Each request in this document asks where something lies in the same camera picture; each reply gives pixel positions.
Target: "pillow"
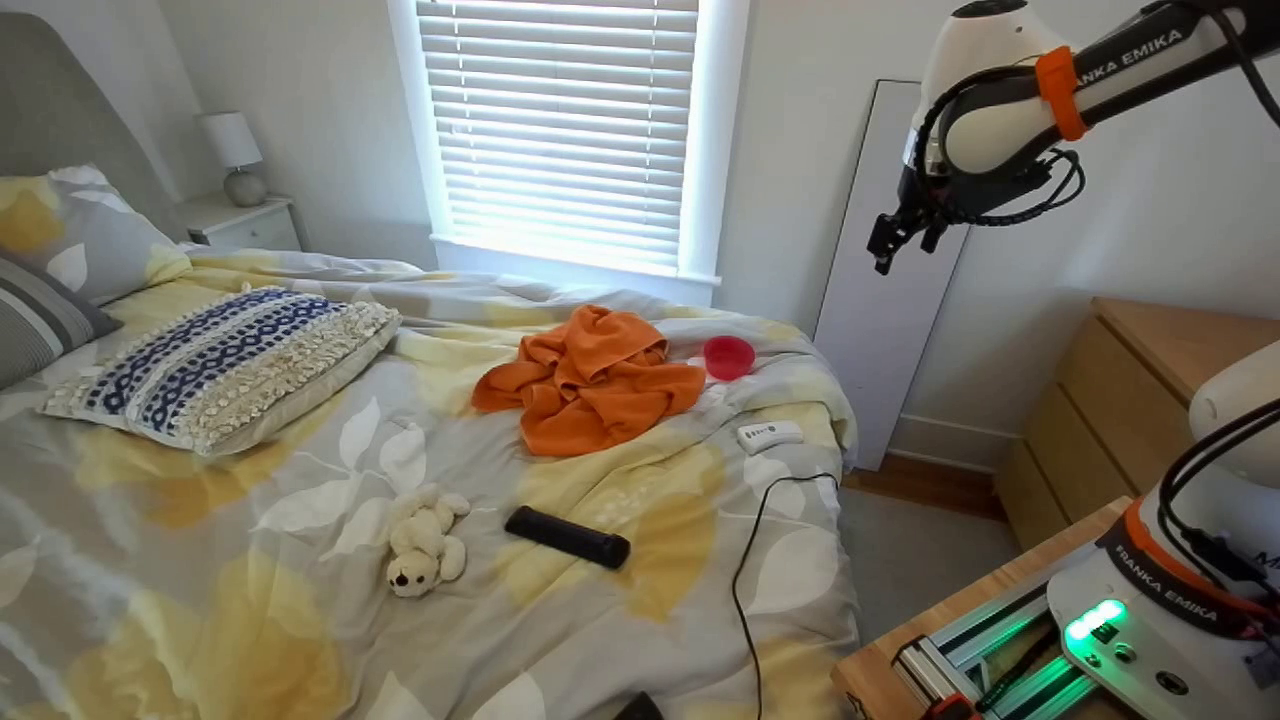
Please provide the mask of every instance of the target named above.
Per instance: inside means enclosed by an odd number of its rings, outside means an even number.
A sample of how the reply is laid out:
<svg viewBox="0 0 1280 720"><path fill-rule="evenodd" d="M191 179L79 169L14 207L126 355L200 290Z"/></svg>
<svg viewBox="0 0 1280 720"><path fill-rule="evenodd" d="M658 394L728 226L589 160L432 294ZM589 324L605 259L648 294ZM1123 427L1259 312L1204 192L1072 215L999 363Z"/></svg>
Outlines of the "pillow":
<svg viewBox="0 0 1280 720"><path fill-rule="evenodd" d="M51 387L43 414L238 457L355 380L397 328L400 317L373 298L240 290Z"/></svg>
<svg viewBox="0 0 1280 720"><path fill-rule="evenodd" d="M93 162L0 175L0 252L108 305L190 266L190 256Z"/></svg>
<svg viewBox="0 0 1280 720"><path fill-rule="evenodd" d="M0 256L0 387L121 328L51 277Z"/></svg>

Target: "orange towel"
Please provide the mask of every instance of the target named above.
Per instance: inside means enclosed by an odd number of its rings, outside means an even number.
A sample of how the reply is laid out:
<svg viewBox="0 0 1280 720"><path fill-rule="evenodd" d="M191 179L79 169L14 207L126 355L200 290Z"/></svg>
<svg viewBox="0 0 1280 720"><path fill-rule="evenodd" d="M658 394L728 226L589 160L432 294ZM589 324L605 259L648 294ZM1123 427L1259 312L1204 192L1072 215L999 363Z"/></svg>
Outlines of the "orange towel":
<svg viewBox="0 0 1280 720"><path fill-rule="evenodd" d="M525 335L521 355L485 372L476 410L525 407L532 457L584 457L687 410L705 372L667 363L667 339L633 312L584 305L568 324Z"/></svg>

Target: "bedspread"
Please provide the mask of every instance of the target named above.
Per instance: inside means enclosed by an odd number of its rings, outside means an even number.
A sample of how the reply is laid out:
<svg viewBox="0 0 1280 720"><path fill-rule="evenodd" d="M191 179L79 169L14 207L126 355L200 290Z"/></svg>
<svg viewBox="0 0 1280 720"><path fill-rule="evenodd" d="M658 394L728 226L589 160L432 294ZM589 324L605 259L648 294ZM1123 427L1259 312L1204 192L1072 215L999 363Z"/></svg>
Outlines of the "bedspread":
<svg viewBox="0 0 1280 720"><path fill-rule="evenodd" d="M278 438L222 465L114 427L37 414L64 372L257 283L400 306L397 345ZM673 358L707 335L756 345L756 372L707 384L654 431L543 461L521 414L476 414L476 380L584 298L658 324ZM851 410L790 324L432 277L409 265L240 252L108 306L126 333L0 393L0 714L615 714L648 690L667 714L835 714L851 642L835 534ZM799 444L743 453L739 422L798 420ZM471 499L469 567L426 601L383 587L387 508L419 483ZM620 532L620 571L505 532L532 503Z"/></svg>

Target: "window blind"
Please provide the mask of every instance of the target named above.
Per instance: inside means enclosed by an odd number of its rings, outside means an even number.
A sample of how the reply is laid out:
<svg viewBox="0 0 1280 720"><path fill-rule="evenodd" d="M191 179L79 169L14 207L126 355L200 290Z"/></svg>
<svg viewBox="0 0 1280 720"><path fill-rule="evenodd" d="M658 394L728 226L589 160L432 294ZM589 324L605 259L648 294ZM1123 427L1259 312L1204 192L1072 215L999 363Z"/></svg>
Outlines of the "window blind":
<svg viewBox="0 0 1280 720"><path fill-rule="evenodd" d="M442 231L681 266L698 0L419 0Z"/></svg>

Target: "headboard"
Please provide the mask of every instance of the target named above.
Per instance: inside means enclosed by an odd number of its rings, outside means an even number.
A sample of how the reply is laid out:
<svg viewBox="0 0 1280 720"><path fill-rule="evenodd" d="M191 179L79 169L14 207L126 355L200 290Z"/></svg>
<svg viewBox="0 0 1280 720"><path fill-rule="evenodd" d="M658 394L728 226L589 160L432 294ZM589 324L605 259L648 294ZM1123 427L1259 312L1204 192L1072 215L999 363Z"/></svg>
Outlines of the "headboard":
<svg viewBox="0 0 1280 720"><path fill-rule="evenodd" d="M178 231L174 197L68 45L24 12L0 12L0 175L96 162L121 197Z"/></svg>

